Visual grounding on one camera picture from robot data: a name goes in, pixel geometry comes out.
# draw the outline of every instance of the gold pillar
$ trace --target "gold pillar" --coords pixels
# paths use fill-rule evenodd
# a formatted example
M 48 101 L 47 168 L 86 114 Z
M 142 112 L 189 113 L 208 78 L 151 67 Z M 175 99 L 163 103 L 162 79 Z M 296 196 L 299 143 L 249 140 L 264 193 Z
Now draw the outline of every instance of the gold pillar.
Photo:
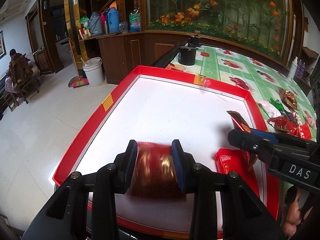
M 79 29 L 81 28 L 81 23 L 79 22 L 80 18 L 86 15 L 86 11 L 79 9 L 79 0 L 72 0 L 73 13 L 70 12 L 69 1 L 64 0 L 64 11 L 66 15 L 66 24 L 68 29 L 68 35 L 71 41 L 72 52 L 76 61 L 76 66 L 78 69 L 82 69 L 82 61 L 88 60 L 88 55 L 86 47 L 83 41 L 81 40 Z

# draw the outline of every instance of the metal bolt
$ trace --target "metal bolt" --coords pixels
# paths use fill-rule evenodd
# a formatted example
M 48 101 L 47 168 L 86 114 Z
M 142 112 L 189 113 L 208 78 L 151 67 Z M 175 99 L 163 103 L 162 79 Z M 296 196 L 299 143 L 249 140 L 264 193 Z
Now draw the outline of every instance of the metal bolt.
M 80 175 L 81 175 L 81 173 L 79 171 L 75 171 L 75 172 L 71 173 L 71 178 L 77 179 L 80 177 Z
M 236 178 L 236 177 L 238 177 L 238 172 L 236 172 L 236 171 L 230 171 L 229 172 L 229 175 L 230 175 L 230 177 L 232 177 L 232 178 Z
M 114 170 L 115 168 L 116 168 L 116 165 L 114 163 L 107 164 L 107 169 L 108 170 Z
M 195 169 L 195 170 L 200 170 L 202 168 L 202 164 L 201 163 L 195 163 L 192 165 L 192 167 Z

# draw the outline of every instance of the black cylinder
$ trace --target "black cylinder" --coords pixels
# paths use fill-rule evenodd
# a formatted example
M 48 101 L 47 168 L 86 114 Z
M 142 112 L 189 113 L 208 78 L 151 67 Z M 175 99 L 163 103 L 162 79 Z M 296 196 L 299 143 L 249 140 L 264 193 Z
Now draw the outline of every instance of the black cylinder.
M 201 47 L 201 38 L 198 35 L 191 36 L 190 37 L 190 46 Z
M 196 51 L 197 48 L 194 47 L 180 46 L 178 62 L 186 66 L 194 65 L 196 61 Z

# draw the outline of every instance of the glass display case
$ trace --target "glass display case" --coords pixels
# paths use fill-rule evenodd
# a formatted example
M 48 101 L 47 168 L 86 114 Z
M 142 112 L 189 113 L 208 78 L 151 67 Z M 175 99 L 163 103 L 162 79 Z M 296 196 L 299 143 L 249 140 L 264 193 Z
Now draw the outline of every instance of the glass display case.
M 200 31 L 282 60 L 288 0 L 147 0 L 147 6 L 148 29 Z

